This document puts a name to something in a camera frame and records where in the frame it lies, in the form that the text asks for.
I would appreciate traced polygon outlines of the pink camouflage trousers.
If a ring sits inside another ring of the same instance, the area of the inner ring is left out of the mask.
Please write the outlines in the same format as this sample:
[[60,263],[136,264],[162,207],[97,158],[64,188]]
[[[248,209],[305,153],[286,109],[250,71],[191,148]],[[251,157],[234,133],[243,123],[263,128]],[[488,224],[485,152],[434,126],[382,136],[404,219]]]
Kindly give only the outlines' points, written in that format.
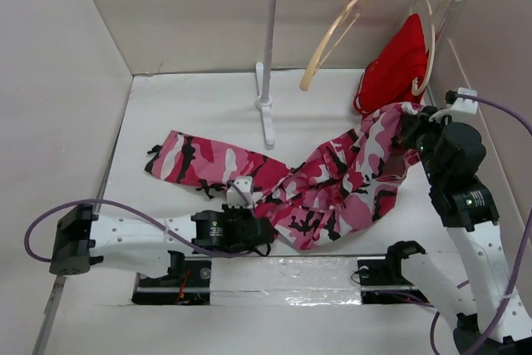
[[393,103],[322,143],[299,166],[221,141],[171,131],[145,172],[210,192],[240,176],[253,180],[255,212],[295,249],[310,250],[370,228],[391,211],[408,169],[419,160],[400,145],[400,119],[421,105]]

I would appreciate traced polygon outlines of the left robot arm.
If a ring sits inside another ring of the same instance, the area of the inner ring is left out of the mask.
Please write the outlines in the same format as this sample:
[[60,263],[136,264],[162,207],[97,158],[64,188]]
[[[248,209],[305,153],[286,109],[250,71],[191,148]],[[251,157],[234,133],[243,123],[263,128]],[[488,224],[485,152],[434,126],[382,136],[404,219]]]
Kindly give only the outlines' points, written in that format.
[[258,253],[275,235],[268,219],[246,208],[224,205],[220,211],[148,221],[96,214],[92,205],[83,204],[59,220],[49,271],[72,276],[93,267],[118,269],[173,286],[187,274],[187,257]]

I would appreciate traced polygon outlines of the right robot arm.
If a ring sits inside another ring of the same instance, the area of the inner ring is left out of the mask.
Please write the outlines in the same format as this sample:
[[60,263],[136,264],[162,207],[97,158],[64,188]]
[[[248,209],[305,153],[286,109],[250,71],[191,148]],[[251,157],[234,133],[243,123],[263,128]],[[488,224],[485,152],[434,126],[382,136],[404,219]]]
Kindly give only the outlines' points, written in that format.
[[400,144],[420,157],[431,204],[460,255],[466,298],[415,241],[390,246],[384,273],[418,288],[452,329],[460,354],[529,354],[531,317],[516,290],[522,258],[507,263],[499,213],[476,172],[486,155],[477,129],[426,107],[400,119]]

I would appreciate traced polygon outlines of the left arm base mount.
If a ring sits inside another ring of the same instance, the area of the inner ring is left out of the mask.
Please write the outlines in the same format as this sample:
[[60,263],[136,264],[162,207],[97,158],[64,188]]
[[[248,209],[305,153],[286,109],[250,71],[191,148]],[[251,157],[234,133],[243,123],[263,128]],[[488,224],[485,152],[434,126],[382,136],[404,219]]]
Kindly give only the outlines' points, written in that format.
[[144,306],[210,304],[212,258],[170,251],[170,267],[159,278],[137,275],[131,301]]

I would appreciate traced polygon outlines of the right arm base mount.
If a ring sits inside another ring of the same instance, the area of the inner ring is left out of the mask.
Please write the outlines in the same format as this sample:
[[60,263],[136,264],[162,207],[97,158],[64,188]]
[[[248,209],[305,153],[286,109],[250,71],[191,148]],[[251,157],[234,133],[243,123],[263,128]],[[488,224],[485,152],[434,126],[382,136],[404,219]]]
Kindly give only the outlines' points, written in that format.
[[431,308],[426,296],[401,274],[401,262],[426,251],[413,240],[399,241],[384,254],[357,258],[351,280],[360,288],[363,305],[413,303]]

